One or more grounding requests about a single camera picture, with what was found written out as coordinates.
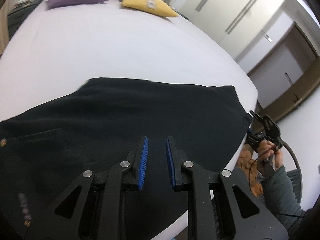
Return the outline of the person's right hand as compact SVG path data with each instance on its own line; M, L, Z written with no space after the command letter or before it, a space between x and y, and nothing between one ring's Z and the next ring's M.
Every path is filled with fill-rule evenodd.
M276 146L274 143L268 140L262 140L259 143L258 151L258 160L257 160L257 169L260 173L263 173L264 163L267 163L269 158L273 158L275 170L283 166L283 153L281 150L276 151Z

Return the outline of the right forearm grey sleeve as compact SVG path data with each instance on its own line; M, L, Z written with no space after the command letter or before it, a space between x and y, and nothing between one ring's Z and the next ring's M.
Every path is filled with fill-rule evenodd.
M273 176L265 178L261 184L266 207L286 228L288 235L292 236L311 210L303 210L296 200L284 166L278 168Z

